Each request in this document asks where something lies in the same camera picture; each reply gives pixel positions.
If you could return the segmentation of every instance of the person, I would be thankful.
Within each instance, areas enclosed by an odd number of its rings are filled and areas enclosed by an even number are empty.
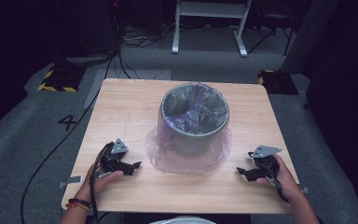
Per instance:
[[[284,164],[282,158],[276,154],[273,155],[276,161],[280,165],[280,171],[277,175],[278,180],[282,184],[282,195],[288,199],[291,209],[292,216],[295,223],[307,223],[307,224],[319,224],[320,221],[313,212],[310,202],[307,197],[301,192],[298,187],[293,175],[290,173],[289,169]],[[89,168],[88,175],[90,176],[93,166]],[[95,178],[94,190],[95,194],[98,194],[103,191],[103,189],[112,181],[115,181],[117,178],[123,175],[121,171],[115,171],[110,175],[107,175],[102,178]],[[258,178],[256,180],[260,185],[270,186],[270,183],[266,178]],[[76,199],[83,200],[85,202],[91,202],[90,197],[90,182],[84,181],[81,185],[79,191],[75,195]],[[89,210],[83,204],[79,206],[68,206],[68,210],[65,215],[62,217],[61,224],[66,223],[86,223],[87,214]]]

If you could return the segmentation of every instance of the table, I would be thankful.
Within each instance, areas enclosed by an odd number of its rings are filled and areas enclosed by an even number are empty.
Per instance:
[[[243,26],[248,17],[249,8],[252,0],[246,0],[245,4],[224,4],[224,3],[205,3],[205,2],[187,2],[177,0],[175,12],[175,34],[173,36],[172,53],[179,52],[180,37],[180,16],[199,16],[199,17],[218,17],[241,19],[240,28],[234,31],[234,37],[242,57],[247,57],[248,53],[241,38]]]
[[[141,161],[133,176],[122,176],[97,197],[98,209],[117,212],[283,214],[290,207],[275,189],[248,182],[236,167],[255,168],[247,152],[259,145],[280,147],[279,155],[298,182],[266,90],[261,85],[205,84],[220,91],[230,109],[232,146],[226,161],[205,175],[163,173],[150,163],[145,136],[157,126],[164,94],[184,81],[108,78],[103,82],[76,158],[72,176],[85,175],[103,146],[117,138],[130,151],[123,162]],[[62,207],[80,183],[70,184]]]

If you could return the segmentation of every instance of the desk leg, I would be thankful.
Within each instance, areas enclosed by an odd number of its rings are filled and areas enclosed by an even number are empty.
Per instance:
[[[243,15],[241,18],[240,29],[238,31],[234,31],[234,36],[235,36],[235,39],[237,40],[237,45],[238,45],[238,48],[240,50],[240,54],[242,57],[248,56],[248,52],[246,52],[246,48],[243,45],[241,36],[242,36],[242,32],[243,32],[243,26],[245,25],[246,18],[248,17],[249,8],[251,7],[251,4],[252,4],[252,0],[246,1],[245,10],[243,11]]]
[[[175,34],[173,36],[172,53],[177,54],[179,52],[179,35],[180,35],[180,0],[176,4],[176,15],[175,15]]]

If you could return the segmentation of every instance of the beaded bracelet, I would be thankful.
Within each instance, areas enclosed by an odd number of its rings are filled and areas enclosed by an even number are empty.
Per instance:
[[[84,208],[86,210],[90,210],[87,206],[81,204],[81,203],[68,203],[65,205],[65,207],[70,208],[70,207],[81,207]]]
[[[84,206],[86,206],[88,209],[91,209],[92,208],[92,204],[87,202],[87,201],[84,201],[84,200],[81,200],[81,199],[70,199],[68,200],[68,203],[77,203],[77,204],[82,204]]]

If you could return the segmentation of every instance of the black curtain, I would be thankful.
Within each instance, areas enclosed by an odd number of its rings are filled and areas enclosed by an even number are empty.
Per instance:
[[[325,142],[358,196],[358,1],[338,2],[302,74]]]

